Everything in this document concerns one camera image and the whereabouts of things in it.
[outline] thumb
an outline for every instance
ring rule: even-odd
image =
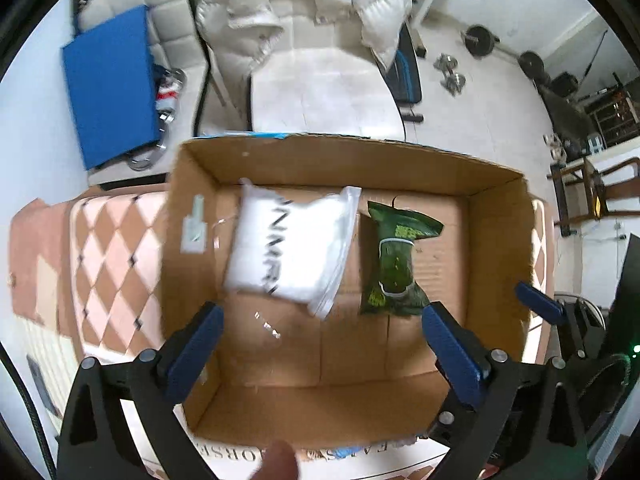
[[[289,444],[277,440],[264,453],[260,469],[252,480],[297,480],[298,462]]]

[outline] wooden chair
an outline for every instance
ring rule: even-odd
[[[611,174],[631,165],[636,167],[636,175],[634,177],[615,184],[609,184],[608,186],[603,183],[602,177],[604,175]],[[585,157],[582,159],[581,165],[575,168],[552,170],[552,173],[546,177],[549,180],[554,181],[554,185],[556,186],[556,196],[558,195],[558,191],[561,190],[562,198],[564,198],[564,187],[583,184],[588,206],[587,214],[570,217],[566,208],[566,200],[560,200],[560,197],[557,196],[560,220],[554,222],[554,225],[560,226],[561,228],[568,228],[571,224],[580,224],[587,220],[600,220],[605,217],[640,216],[640,209],[609,210],[607,206],[607,200],[640,198],[640,176],[638,176],[639,168],[640,158],[636,156],[620,162],[619,164],[616,164],[604,171],[596,170],[593,167],[593,164],[591,164]],[[575,175],[578,171],[582,173],[582,176]],[[563,182],[562,178],[568,174],[573,174],[575,176],[575,180]]]

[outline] blue board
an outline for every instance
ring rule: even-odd
[[[146,7],[82,33],[62,49],[85,168],[159,139]]]

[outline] white puffer jacket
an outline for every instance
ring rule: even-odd
[[[398,33],[411,0],[315,0],[316,22],[329,23],[356,12],[362,22],[362,44],[382,70],[388,70],[398,48]],[[269,0],[201,0],[196,12],[200,33],[216,56],[234,105],[244,112],[246,82],[268,58],[283,28]]]

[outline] green snack bag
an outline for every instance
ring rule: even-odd
[[[418,316],[429,298],[415,283],[411,254],[414,240],[440,236],[441,222],[417,211],[396,209],[378,202],[367,203],[378,228],[378,268],[364,290],[361,314],[388,312],[395,316]]]

